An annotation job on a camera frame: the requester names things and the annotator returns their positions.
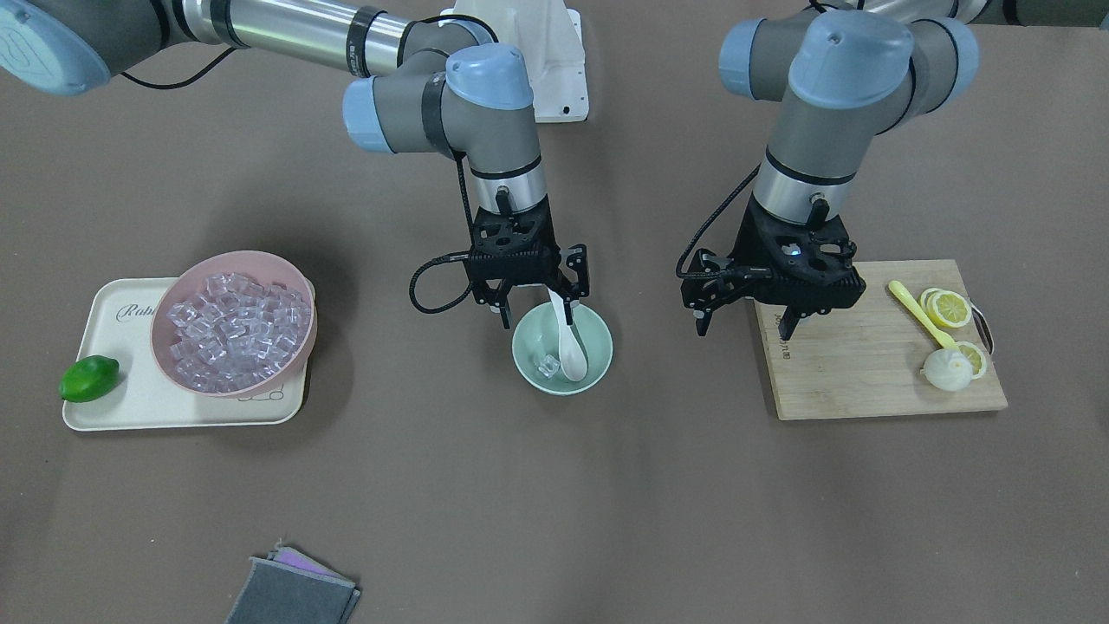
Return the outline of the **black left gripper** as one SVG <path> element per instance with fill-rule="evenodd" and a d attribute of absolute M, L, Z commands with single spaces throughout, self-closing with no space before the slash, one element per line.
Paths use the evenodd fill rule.
<path fill-rule="evenodd" d="M 740 266 L 737 293 L 781 311 L 779 336 L 788 342 L 807 315 L 849 309 L 866 283 L 854 266 L 857 246 L 827 200 L 811 200 L 801 223 L 773 216 L 749 200 L 730 257 Z M 713 299 L 693 301 L 696 335 L 705 337 L 718 309 Z"/>

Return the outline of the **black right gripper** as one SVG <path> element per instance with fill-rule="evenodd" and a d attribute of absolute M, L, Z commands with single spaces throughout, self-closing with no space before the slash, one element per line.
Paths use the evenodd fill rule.
<path fill-rule="evenodd" d="M 491 305 L 503 330 L 513 327 L 509 295 L 513 287 L 541 284 L 554 289 L 554 313 L 563 327 L 574 326 L 574 290 L 564 288 L 559 269 L 560 248 L 554 241 L 549 200 L 532 209 L 500 216 L 479 209 L 470 231 L 471 247 L 464 259 L 475 301 Z"/>

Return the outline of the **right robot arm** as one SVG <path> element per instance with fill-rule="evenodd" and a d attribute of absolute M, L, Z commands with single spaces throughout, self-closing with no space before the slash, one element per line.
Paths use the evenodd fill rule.
<path fill-rule="evenodd" d="M 340 1 L 4 1 L 3 68 L 73 96 L 183 42 L 261 49 L 353 76 L 349 137 L 369 153 L 440 153 L 472 180 L 467 295 L 512 325 L 513 287 L 542 285 L 572 324 L 589 293 L 586 246 L 559 248 L 535 95 L 519 48 L 474 16 L 408 20 Z"/>

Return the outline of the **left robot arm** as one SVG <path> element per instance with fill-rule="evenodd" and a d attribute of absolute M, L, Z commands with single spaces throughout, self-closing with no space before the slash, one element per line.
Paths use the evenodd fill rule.
<path fill-rule="evenodd" d="M 812 1 L 796 16 L 746 20 L 718 53 L 732 94 L 781 104 L 732 250 L 690 245 L 676 265 L 683 304 L 706 335 L 724 305 L 783 307 L 791 339 L 812 315 L 849 309 L 866 284 L 842 219 L 872 139 L 938 110 L 981 62 L 968 23 L 983 1 Z"/>

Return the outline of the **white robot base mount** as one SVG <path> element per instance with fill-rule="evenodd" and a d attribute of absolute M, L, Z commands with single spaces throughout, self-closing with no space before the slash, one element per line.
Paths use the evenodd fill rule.
<path fill-rule="evenodd" d="M 523 54 L 535 122 L 572 123 L 589 114 L 580 13 L 563 1 L 456 1 L 441 16 L 474 16 Z"/>

